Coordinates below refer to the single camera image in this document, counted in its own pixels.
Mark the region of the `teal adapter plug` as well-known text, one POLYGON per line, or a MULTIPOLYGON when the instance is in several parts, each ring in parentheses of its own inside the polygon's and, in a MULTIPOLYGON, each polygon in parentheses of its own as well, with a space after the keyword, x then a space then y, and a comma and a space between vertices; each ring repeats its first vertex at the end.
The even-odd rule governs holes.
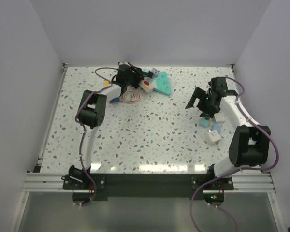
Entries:
POLYGON ((202 118, 199 122, 199 125, 203 128, 207 128, 209 126, 209 120, 206 118, 202 118))

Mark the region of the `white small adapter plug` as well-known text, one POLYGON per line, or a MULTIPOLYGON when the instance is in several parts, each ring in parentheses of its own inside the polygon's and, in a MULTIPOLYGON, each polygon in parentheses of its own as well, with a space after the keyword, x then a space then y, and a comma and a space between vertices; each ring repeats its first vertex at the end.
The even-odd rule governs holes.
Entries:
POLYGON ((225 122, 225 116, 223 115, 223 113, 216 113, 214 114, 214 121, 217 124, 223 124, 225 122))

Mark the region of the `teal triangular power strip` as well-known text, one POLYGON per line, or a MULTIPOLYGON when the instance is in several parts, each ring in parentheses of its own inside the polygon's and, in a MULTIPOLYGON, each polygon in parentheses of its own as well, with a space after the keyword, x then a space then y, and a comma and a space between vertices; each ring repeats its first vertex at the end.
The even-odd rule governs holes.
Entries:
POLYGON ((154 91, 163 94, 165 96, 170 96, 171 86, 166 71, 161 72, 159 76, 152 79, 150 83, 153 86, 154 91))

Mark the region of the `light blue adapter plug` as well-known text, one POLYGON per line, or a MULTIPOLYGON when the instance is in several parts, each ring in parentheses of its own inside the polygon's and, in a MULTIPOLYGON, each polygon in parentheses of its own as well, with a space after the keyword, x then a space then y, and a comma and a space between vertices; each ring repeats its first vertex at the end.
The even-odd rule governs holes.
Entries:
POLYGON ((211 131, 217 131, 218 133, 221 132, 221 126, 219 124, 213 124, 211 127, 211 131))

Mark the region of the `white cube tiger sticker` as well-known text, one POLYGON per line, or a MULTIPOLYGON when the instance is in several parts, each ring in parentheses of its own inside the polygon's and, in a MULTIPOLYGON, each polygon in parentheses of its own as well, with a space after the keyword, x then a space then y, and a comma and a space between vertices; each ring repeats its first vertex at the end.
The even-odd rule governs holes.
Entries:
POLYGON ((218 145, 222 137, 217 130, 211 130, 206 134, 206 140, 209 145, 218 145))

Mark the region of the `blue cube socket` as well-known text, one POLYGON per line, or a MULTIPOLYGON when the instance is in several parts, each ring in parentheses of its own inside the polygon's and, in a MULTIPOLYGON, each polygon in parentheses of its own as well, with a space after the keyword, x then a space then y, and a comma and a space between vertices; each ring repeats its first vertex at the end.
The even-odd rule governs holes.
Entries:
POLYGON ((112 100, 109 101, 110 104, 116 104, 120 102, 120 97, 114 98, 112 100))

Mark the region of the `beige long power strip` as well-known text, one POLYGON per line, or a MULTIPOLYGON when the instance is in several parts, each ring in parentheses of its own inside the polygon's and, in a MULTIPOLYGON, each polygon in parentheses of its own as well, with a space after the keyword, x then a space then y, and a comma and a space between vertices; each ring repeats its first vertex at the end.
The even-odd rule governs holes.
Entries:
POLYGON ((149 81, 149 80, 142 80, 140 83, 139 83, 139 86, 147 93, 150 93, 152 92, 156 87, 157 87, 157 84, 156 84, 156 81, 153 80, 153 81, 149 81))

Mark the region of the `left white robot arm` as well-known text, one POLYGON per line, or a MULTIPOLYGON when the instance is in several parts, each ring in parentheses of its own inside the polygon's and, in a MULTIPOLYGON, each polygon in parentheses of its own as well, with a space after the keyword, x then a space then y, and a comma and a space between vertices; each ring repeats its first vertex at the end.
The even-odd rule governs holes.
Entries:
POLYGON ((91 152, 83 152, 87 131, 90 132, 89 138, 93 139, 104 121, 106 104, 114 99, 122 99, 129 86, 137 89, 147 78, 154 76, 152 71, 144 71, 129 62, 120 62, 117 68, 97 68, 94 74, 108 84, 98 91, 84 91, 74 118, 75 122, 82 126, 83 134, 78 148, 80 167, 72 165, 69 168, 69 176, 74 178, 73 183, 79 189, 87 189, 91 181, 91 152))

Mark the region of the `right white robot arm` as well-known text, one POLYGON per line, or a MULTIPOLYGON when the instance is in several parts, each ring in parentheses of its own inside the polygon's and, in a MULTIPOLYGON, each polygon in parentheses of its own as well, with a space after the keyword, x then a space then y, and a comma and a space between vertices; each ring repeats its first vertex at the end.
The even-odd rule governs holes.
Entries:
POLYGON ((186 108, 191 108, 196 100, 199 100, 197 108, 202 112, 201 117, 213 118, 223 111, 235 129, 228 157, 213 164, 213 174, 206 177, 209 189, 218 189, 223 184, 222 178, 231 176, 236 170, 258 167, 267 162, 271 131, 250 117, 235 90, 204 91, 197 87, 186 108))

